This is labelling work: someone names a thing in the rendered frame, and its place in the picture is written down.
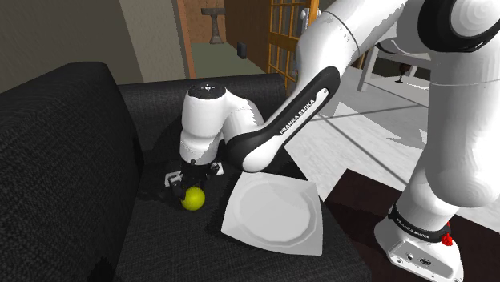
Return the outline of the brown pedestal stand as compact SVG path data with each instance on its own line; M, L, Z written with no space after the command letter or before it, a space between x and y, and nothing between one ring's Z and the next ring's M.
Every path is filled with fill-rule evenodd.
M218 26L218 17L225 15L224 8L201 8L200 12L202 15L207 15L211 17L211 38L209 43L212 45L223 44L223 40L220 37L220 31Z

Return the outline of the white table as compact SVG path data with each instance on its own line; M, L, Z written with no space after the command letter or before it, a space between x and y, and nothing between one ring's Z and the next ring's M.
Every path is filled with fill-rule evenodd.
M385 42L386 46L391 46L391 50L381 50L377 46L371 48L367 55L363 55L365 65L363 66L361 77L357 86L357 90L363 92L369 85L373 67L377 58L388 59L394 62L404 63L410 65L409 77L413 77L417 68L430 68L430 58L428 54L410 54L399 50L397 45L393 42L387 43L391 38L395 38L397 33L397 24L393 26L379 39L378 42Z

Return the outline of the yellow-green round fruit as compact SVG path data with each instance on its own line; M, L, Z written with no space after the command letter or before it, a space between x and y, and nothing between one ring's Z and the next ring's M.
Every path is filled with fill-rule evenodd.
M197 211L205 203L204 191L200 187L190 187L185 191L185 197L180 202L184 209L191 212Z

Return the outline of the orange wooden glazed door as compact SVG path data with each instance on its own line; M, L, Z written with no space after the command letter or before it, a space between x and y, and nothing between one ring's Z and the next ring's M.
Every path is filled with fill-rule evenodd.
M299 37L318 17L319 0L268 0L267 73L277 73L290 96L297 82L295 50Z

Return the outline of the dark robot stand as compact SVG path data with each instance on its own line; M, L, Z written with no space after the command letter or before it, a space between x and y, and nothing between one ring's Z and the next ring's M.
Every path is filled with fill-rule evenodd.
M400 194L348 169L325 204L368 265L372 282L429 282L392 265L373 234L375 224ZM460 216L450 222L462 257L464 282L500 282L500 234Z

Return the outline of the black fabric sofa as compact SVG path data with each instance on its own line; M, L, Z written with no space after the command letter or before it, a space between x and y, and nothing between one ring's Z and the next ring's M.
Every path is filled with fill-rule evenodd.
M181 208L190 79L118 85L101 62L61 66L0 94L0 282L371 282L323 211L323 252L294 256L220 230L239 171Z

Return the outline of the white square plate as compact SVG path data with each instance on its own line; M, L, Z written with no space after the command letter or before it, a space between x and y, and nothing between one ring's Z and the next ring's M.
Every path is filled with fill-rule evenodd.
M248 245L290 255L323 253L323 217L315 183L264 172L242 173L221 232Z

